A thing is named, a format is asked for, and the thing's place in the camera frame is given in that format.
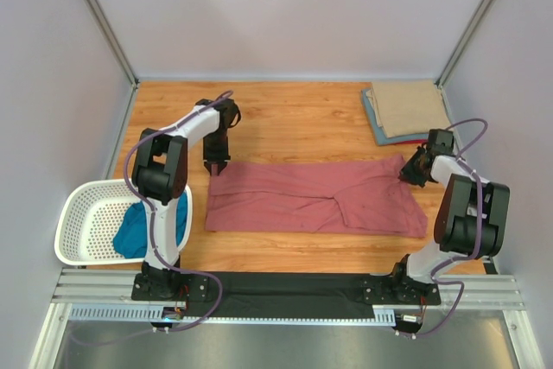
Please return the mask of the pink t shirt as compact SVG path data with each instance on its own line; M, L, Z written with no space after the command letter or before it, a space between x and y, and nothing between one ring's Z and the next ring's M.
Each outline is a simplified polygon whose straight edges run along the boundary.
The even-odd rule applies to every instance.
M428 219L400 181L400 155L374 161L231 162L210 180L205 227L421 239Z

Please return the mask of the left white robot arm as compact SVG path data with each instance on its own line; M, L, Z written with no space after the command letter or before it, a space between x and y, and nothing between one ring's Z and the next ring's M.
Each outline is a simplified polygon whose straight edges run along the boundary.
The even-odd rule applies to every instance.
M203 163L218 175L231 160L228 131L241 120L232 92L215 100L202 99L180 120L146 129L124 160L124 180L146 214L147 248L135 276L131 299L171 301L184 299L186 272L179 272L176 242L178 200L187 195L188 152L203 142Z

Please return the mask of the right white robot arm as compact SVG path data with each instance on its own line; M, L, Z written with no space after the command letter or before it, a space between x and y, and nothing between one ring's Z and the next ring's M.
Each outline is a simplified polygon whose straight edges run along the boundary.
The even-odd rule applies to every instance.
M434 182L445 188L432 241L394 265L391 281L399 300L428 296L438 277L457 264L499 253L510 189L481 178L457 156L452 131L431 130L427 142L400 170L399 179L419 187Z

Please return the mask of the folded red t shirt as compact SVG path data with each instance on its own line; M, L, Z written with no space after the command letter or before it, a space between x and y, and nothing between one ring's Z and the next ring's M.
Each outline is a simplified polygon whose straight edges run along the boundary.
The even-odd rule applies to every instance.
M428 142L428 139L407 140L396 144L398 145L417 144L418 145L418 144L424 144L426 142Z

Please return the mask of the folded beige t shirt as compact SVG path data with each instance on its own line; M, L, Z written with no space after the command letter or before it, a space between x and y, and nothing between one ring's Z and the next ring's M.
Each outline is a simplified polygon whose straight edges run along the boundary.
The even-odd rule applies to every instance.
M374 81L368 98L388 138L450 126L442 94L432 80Z

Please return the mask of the folded grey-blue t shirt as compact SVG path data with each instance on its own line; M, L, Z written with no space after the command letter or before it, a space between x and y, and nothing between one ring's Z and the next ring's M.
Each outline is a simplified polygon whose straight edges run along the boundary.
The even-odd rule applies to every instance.
M393 145L402 141L428 139L429 133L417 133L411 135L402 135L396 137L387 137L382 127L377 123L376 112L373 108L371 100L369 99L370 88L363 89L361 91L361 102L365 109L368 122L372 128L372 134L374 140L378 146Z

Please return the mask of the blue t shirt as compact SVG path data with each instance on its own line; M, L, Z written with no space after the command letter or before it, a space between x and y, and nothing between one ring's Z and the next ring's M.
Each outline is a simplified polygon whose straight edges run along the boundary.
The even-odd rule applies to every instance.
M177 203L175 239L180 246L188 237L188 197L184 194ZM147 251L146 213L141 201L133 203L125 212L123 222L112 240L116 253L124 258L143 258Z

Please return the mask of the white plastic laundry basket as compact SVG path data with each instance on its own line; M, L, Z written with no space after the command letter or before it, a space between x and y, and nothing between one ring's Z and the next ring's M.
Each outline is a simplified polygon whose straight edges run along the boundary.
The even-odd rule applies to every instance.
M68 196L54 239L57 258L71 266L141 263L143 256L125 258L113 238L129 207L139 202L123 179L90 181Z

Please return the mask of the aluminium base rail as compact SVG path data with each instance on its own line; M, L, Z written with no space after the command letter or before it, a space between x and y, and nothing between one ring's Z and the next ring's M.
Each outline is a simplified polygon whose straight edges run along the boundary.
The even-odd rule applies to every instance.
M212 306L201 316L185 315L186 305L178 302L134 301L131 292L134 270L64 269L56 285L52 301L70 304L72 321L146 321L171 324L208 323L280 324L280 325L349 325L395 327L406 321L418 321L429 311L449 310L522 310L524 304L514 277L498 274L444 275L437 286L439 305L402 306L375 305L373 316L364 319L260 319L213 317Z

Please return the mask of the right aluminium frame post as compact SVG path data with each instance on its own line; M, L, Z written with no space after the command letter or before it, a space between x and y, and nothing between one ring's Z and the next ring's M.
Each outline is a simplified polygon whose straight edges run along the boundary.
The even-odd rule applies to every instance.
M480 25L484 22L487 14L492 8L496 0L480 0L473 14L471 15L466 27L464 28L461 37L455 44L455 47L449 56L440 75L436 78L435 84L442 89L454 73L457 65L461 61L462 56L467 51L471 40L476 35Z

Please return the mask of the aluminium frame post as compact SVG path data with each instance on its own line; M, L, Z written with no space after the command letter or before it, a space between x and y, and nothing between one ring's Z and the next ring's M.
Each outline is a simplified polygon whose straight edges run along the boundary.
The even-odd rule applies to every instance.
M462 56L467 51L471 40L476 35L480 25L484 22L487 14L492 8L496 0L480 0L473 14L471 15L466 27L464 28L461 37L455 44L455 47L449 56L440 75L436 78L435 84L442 89L454 73L457 65L461 61Z
M112 26L109 23L107 15L104 12L99 0L84 0L87 8L92 13L94 21L97 23L103 37L105 38L110 50L112 51L118 65L121 67L127 80L133 87L139 84L139 78L137 77L132 65L126 56Z

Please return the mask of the left aluminium frame post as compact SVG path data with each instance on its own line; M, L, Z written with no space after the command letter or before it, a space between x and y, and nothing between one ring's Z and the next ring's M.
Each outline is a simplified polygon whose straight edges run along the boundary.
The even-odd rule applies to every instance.
M118 65L121 67L127 80L133 87L139 84L139 78L137 77L132 65L126 56L112 26L109 23L107 15L104 12L99 0L84 0L87 8L92 13L94 21L97 23L103 37L105 38L110 50L112 51Z

